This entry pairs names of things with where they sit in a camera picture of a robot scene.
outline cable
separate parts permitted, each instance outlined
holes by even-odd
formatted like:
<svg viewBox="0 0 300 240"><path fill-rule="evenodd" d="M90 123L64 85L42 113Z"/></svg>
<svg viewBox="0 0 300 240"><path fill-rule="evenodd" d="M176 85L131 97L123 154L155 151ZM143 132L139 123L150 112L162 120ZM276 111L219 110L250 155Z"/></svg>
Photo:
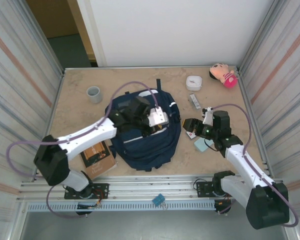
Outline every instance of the cable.
<svg viewBox="0 0 300 240"><path fill-rule="evenodd" d="M207 180L204 180L204 179L202 179L202 178L198 178L197 180L195 180L194 183L193 183L193 185L192 185L192 187L193 187L193 189L196 190L196 191L197 191L198 189L195 188L195 184L196 184L199 180L202 180L202 181L205 181L205 182L207 181Z"/></svg>
<svg viewBox="0 0 300 240"><path fill-rule="evenodd" d="M230 196L230 194L226 193L226 194L225 194L225 197L221 200L221 202L223 202L224 200L226 200L226 198L229 199L229 196Z"/></svg>
<svg viewBox="0 0 300 240"><path fill-rule="evenodd" d="M20 171L19 169L17 169L13 163L12 163L12 160L10 158L10 151L11 149L15 146L15 145L21 145L21 144L27 144L27 145L45 145L45 146L49 146L49 145L59 145L59 144L65 144L67 142L71 142L73 140L76 140L76 139L79 139L89 133L91 133L92 131L94 131L95 129L97 129L101 124L103 124L105 122L105 120L107 119L107 117L109 116L110 114L110 111L111 111L111 108L112 108L112 102L113 102L113 99L115 98L115 96L117 95L117 93L123 89L125 86L127 85L130 85L130 84L140 84L142 86L144 86L152 95L153 97L153 100L154 100L154 103L155 103L155 107L158 108L159 105L158 105L158 101L156 99L156 96L154 95L154 93L152 92L152 90L147 86L145 85L143 82L140 82L140 81L130 81L130 82L127 82L125 84L123 84L121 87L119 87L111 96L111 99L110 99L110 102L109 102L109 105L108 105L108 108L107 108L107 111L104 115L104 117L101 119L101 121L96 125L96 127L93 127L91 129L89 129L88 131L86 132L83 132L77 136L74 136L74 137L71 137L69 140L62 140L62 141L51 141L51 142L48 142L48 141L16 141L16 142L13 142L11 143L7 148L6 148L6 151L5 151L5 157L6 157L6 161L8 162L9 166L12 168L12 170L14 170L17 174L19 175L22 175L24 177L38 177L38 178L43 178L43 176L37 176L36 174L35 175L32 175L32 174L29 174L29 173L25 173L23 171Z"/></svg>
<svg viewBox="0 0 300 240"><path fill-rule="evenodd" d="M97 201L97 202L95 203L95 205L94 205L94 206L96 207L98 204L101 203L101 197L98 196L98 193L97 193L96 191L94 191L93 193L94 193L94 195L96 195L96 197L98 198L98 201Z"/></svg>
<svg viewBox="0 0 300 240"><path fill-rule="evenodd" d="M208 143L206 142L206 139L204 138L204 144L208 147L208 148L210 148L211 150L213 150L213 151L215 151L215 152L219 152L218 150L216 150L216 149L213 149L211 146L209 146L208 145Z"/></svg>
<svg viewBox="0 0 300 240"><path fill-rule="evenodd" d="M234 107L239 108L244 113L244 115L245 115L245 117L246 117L246 119L248 121L248 125L249 125L249 138L248 138L248 141L246 142L245 146L243 147L243 151L242 151L244 160L249 165L249 167L255 172L255 174L259 178L261 178L265 182L265 184L267 184L281 198L281 200L290 208L291 212L294 215L294 223L292 223L292 224L282 224L282 226L286 227L286 228L293 228L293 227L297 226L298 223L299 223L299 217L298 217L298 214L297 214L296 210L294 209L294 207L290 204L290 202L287 201L287 199L270 182L268 182L266 179L264 179L262 177L262 175L257 171L257 169L252 165L252 163L249 161L249 159L245 155L246 151L247 151L247 147L250 144L251 137L252 137L252 127L251 127L252 123L251 123L250 117L248 116L248 114L246 113L246 111L242 107L240 107L237 104L233 104L233 103L226 103L226 104L218 105L218 106L213 107L212 109L218 109L218 108L225 107L225 106L234 106ZM234 203L235 203L235 201L232 201L232 203L227 208L225 208L224 210L220 211L219 214L224 213Z"/></svg>
<svg viewBox="0 0 300 240"><path fill-rule="evenodd" d="M52 208L50 207L50 205L49 205L49 195L50 195L52 189L54 189L54 187L55 187L55 185L52 186L52 187L49 189L49 191L48 191L48 193L47 193L47 195L46 195L46 198L45 198L46 206L47 206L47 208L49 209L49 211L50 211L52 214L56 215L56 216L59 217L59 218L63 218L63 219L80 219L80 218L83 218L83 217L86 216L86 215L70 216L70 215L67 215L67 214L60 214L60 213L58 213L58 212L53 211L53 209L52 209Z"/></svg>
<svg viewBox="0 0 300 240"><path fill-rule="evenodd" d="M99 199L99 203L101 203L101 200L104 199L104 193L100 190L100 189L95 189L93 191L93 193L97 196L97 198Z"/></svg>

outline brown book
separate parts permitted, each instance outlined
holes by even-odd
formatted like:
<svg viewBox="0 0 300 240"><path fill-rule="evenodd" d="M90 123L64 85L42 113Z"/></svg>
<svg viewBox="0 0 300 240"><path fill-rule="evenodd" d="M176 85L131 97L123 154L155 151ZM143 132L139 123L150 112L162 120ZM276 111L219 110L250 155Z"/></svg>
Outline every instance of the brown book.
<svg viewBox="0 0 300 240"><path fill-rule="evenodd" d="M92 180L117 166L117 163L104 141L81 152L85 173Z"/></svg>

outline corrugated metal wall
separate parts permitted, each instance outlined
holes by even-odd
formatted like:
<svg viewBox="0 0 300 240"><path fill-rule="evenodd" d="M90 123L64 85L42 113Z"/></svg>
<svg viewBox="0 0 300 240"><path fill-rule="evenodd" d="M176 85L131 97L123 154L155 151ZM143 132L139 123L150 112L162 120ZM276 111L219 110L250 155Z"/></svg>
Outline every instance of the corrugated metal wall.
<svg viewBox="0 0 300 240"><path fill-rule="evenodd" d="M300 216L300 0L281 1L241 74L273 175Z"/></svg>
<svg viewBox="0 0 300 240"><path fill-rule="evenodd" d="M50 119L62 70L24 1L0 0L0 239L9 234L21 181L5 151L18 140L41 140ZM32 173L36 146L16 146L11 158Z"/></svg>

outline doll head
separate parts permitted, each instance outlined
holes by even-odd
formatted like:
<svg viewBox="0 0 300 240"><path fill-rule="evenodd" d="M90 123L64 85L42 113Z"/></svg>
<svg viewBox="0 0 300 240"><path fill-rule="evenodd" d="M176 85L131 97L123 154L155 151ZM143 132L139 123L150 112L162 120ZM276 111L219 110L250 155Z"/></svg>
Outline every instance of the doll head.
<svg viewBox="0 0 300 240"><path fill-rule="evenodd" d="M222 63L216 63L212 67L210 67L209 75L211 78L220 80L220 82L226 87L226 88L233 88L237 82L238 79L235 72L231 70L229 72L229 67L226 64Z"/></svg>

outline gray cup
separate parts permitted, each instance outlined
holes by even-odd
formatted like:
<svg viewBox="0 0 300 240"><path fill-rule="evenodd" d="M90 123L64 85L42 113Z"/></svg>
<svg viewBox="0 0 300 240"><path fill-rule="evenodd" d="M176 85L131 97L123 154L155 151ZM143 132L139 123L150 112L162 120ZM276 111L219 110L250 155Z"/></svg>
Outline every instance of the gray cup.
<svg viewBox="0 0 300 240"><path fill-rule="evenodd" d="M89 87L86 91L86 94L88 95L90 102L93 104L97 104L102 101L102 94L100 92L100 88L97 86Z"/></svg>

